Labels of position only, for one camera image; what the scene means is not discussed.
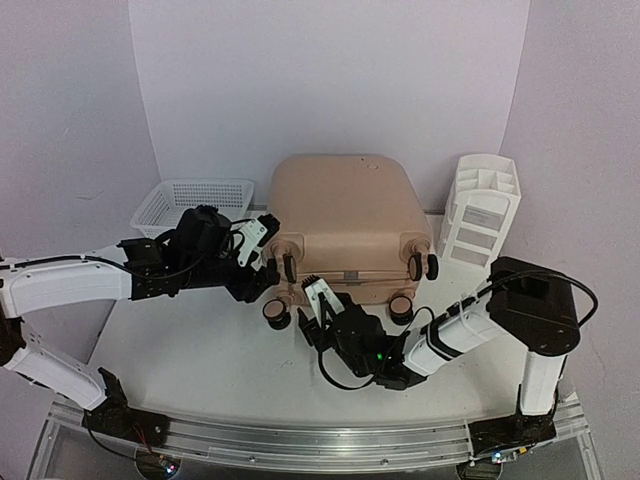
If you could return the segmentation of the pink hard-shell suitcase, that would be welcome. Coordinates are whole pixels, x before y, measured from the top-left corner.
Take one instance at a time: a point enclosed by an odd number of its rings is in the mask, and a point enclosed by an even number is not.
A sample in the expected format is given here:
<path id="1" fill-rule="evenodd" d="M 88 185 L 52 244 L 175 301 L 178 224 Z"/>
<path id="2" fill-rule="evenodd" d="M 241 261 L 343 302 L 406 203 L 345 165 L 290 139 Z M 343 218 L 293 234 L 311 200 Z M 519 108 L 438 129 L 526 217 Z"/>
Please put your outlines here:
<path id="1" fill-rule="evenodd" d="M 377 155 L 303 155 L 274 170 L 267 203 L 281 223 L 263 250 L 280 283 L 263 307 L 273 328 L 308 299 L 316 275 L 362 305 L 386 306 L 404 326 L 422 279 L 439 274 L 433 232 L 404 168 Z"/>

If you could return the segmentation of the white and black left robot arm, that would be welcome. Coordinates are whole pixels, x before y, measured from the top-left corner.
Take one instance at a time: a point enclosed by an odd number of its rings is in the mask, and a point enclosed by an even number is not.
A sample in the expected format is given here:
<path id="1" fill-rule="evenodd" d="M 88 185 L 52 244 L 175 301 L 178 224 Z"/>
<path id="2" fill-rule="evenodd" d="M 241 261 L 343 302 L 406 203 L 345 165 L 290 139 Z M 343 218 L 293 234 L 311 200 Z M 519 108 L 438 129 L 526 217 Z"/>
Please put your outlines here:
<path id="1" fill-rule="evenodd" d="M 1 366 L 94 412 L 114 437 L 134 428 L 118 378 L 49 349 L 25 325 L 27 313 L 97 300 L 174 297 L 189 289 L 222 287 L 253 303 L 276 285 L 274 264 L 258 262 L 280 229 L 271 214 L 232 221 L 212 206 L 186 210 L 176 228 L 154 239 L 122 240 L 84 254 L 1 263 Z"/>

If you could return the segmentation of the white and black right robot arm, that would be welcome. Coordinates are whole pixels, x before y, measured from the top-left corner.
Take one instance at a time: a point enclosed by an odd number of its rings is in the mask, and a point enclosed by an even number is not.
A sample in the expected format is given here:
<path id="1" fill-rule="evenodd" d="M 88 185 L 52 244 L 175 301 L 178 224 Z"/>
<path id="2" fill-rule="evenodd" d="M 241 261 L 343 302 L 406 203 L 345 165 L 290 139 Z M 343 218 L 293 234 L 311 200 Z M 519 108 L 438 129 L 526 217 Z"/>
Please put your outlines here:
<path id="1" fill-rule="evenodd" d="M 475 292 L 419 329 L 412 326 L 417 313 L 408 298 L 394 298 L 401 308 L 390 316 L 403 331 L 389 335 L 377 316 L 312 275 L 302 290 L 314 315 L 299 315 L 298 325 L 319 359 L 333 350 L 355 376 L 394 391 L 425 382 L 447 363 L 498 337 L 517 340 L 527 357 L 517 410 L 505 418 L 503 433 L 524 443 L 554 411 L 566 359 L 588 320 L 577 314 L 576 289 L 595 296 L 563 273 L 503 256 L 492 262 L 489 277 Z"/>

